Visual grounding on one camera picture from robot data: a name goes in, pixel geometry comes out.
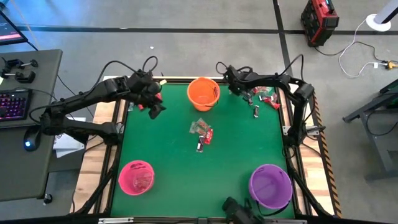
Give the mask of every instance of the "white paper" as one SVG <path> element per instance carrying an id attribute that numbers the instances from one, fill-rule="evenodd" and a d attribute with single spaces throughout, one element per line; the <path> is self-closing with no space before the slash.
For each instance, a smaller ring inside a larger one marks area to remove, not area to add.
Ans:
<path id="1" fill-rule="evenodd" d="M 86 121 L 86 118 L 75 118 L 75 121 Z M 62 134 L 60 136 L 56 136 L 54 140 L 55 153 L 57 154 L 57 158 L 65 156 L 69 153 L 73 153 L 85 148 L 85 145 L 74 140 L 67 134 Z"/>

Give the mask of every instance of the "yellow and black tape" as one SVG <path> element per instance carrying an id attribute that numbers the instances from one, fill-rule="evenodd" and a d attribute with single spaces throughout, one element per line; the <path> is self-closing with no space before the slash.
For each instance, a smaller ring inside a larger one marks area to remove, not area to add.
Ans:
<path id="1" fill-rule="evenodd" d="M 322 125 L 322 119 L 321 119 L 321 114 L 320 110 L 318 107 L 318 101 L 317 97 L 314 94 L 314 112 L 312 118 L 314 125 L 321 126 Z M 329 156 L 329 150 L 328 150 L 328 145 L 326 143 L 326 137 L 325 133 L 322 131 L 320 133 L 320 138 L 318 138 L 318 143 L 319 143 L 319 148 L 322 154 L 322 160 L 323 160 L 323 166 L 325 168 L 325 173 L 326 173 L 326 180 L 329 185 L 329 191 L 330 191 L 330 197 L 331 197 L 331 202 L 333 204 L 333 209 L 335 211 L 335 214 L 338 217 L 342 217 L 341 214 L 341 207 L 340 207 L 340 201 L 338 200 L 338 194 L 337 194 L 337 188 L 335 184 L 335 176 L 333 175 L 333 169 L 331 168 L 331 162 L 330 162 L 330 156 Z"/>

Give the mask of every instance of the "keyboard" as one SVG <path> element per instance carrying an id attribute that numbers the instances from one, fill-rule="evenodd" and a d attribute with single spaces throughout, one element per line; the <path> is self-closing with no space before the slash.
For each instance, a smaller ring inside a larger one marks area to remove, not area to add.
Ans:
<path id="1" fill-rule="evenodd" d="M 32 90 L 0 90 L 0 122 L 26 119 Z"/>

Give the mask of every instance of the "white lamp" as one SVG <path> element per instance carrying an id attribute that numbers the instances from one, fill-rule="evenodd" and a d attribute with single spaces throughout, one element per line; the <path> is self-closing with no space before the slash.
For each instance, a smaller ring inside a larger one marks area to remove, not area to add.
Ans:
<path id="1" fill-rule="evenodd" d="M 368 15 L 366 23 L 376 31 L 384 32 L 391 28 L 390 20 L 398 13 L 398 0 L 392 0 L 377 14 Z"/>

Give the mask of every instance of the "bucket handle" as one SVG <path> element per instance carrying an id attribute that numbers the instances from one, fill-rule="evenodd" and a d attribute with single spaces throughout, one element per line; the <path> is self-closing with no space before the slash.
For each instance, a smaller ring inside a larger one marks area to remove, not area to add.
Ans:
<path id="1" fill-rule="evenodd" d="M 214 95 L 217 97 L 217 95 L 219 94 L 218 91 L 217 91 L 217 88 L 216 88 L 216 87 L 213 87 L 213 89 L 214 89 Z M 205 106 L 207 106 L 207 107 L 214 107 L 214 106 L 216 106 L 217 104 L 218 104 L 218 100 L 217 100 L 217 102 L 216 102 L 214 105 L 211 105 L 211 106 L 205 105 Z"/>
<path id="2" fill-rule="evenodd" d="M 248 198 L 246 198 L 246 199 L 244 200 L 244 204 L 245 204 L 245 207 L 251 209 L 250 200 L 249 200 Z M 277 214 L 283 212 L 283 211 L 289 206 L 290 201 L 287 202 L 287 204 L 286 204 L 283 208 L 280 208 L 280 209 L 278 209 L 278 211 L 272 212 L 272 213 L 270 213 L 270 214 L 263 214 L 263 213 L 261 212 L 260 204 L 259 204 L 259 202 L 258 202 L 257 200 L 256 200 L 256 204 L 257 204 L 257 209 L 259 210 L 260 215 L 262 215 L 263 217 L 269 217 L 269 216 L 277 215 Z"/>

